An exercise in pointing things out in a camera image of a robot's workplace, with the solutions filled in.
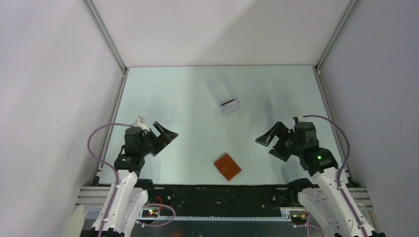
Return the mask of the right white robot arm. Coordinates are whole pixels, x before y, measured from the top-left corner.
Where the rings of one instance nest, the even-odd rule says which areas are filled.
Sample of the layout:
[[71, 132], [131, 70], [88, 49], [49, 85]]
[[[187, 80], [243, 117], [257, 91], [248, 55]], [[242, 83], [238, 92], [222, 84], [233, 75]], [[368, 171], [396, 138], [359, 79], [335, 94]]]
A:
[[296, 120], [289, 129], [278, 121], [255, 141], [267, 147], [274, 137], [278, 141], [269, 153], [282, 161], [298, 157], [302, 168], [313, 179], [289, 182], [287, 199], [291, 205], [305, 207], [328, 237], [385, 236], [364, 217], [341, 178], [332, 152], [320, 147], [312, 122]]

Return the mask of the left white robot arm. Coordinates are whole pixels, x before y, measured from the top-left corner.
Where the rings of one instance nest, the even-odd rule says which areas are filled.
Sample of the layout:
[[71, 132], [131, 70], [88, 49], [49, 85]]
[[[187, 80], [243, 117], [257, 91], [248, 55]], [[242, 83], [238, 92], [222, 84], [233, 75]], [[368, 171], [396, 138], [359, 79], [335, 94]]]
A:
[[144, 125], [140, 118], [132, 125], [125, 125], [125, 143], [118, 157], [113, 164], [102, 161], [114, 173], [109, 194], [91, 229], [81, 231], [82, 237], [129, 237], [142, 209], [155, 202], [156, 192], [151, 189], [151, 180], [146, 180], [142, 187], [136, 184], [146, 156], [156, 156], [178, 137], [178, 133], [158, 122], [154, 122], [153, 126], [159, 135]]

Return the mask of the brown leather card holder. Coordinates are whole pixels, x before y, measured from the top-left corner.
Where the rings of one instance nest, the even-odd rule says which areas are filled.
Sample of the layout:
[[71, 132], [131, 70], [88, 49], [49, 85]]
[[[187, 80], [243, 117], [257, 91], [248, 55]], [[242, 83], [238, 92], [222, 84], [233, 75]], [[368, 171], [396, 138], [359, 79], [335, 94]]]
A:
[[221, 155], [221, 157], [219, 157], [213, 164], [227, 181], [231, 181], [240, 172], [242, 172], [241, 168], [227, 153]]

